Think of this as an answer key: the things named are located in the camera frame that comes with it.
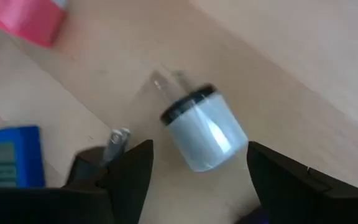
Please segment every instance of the blue calculator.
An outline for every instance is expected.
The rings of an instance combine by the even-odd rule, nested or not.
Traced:
[[[44,187],[36,126],[0,129],[0,187]]]

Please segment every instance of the red object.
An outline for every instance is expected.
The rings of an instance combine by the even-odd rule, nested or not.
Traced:
[[[64,1],[0,0],[0,29],[50,47],[65,16],[62,2]]]

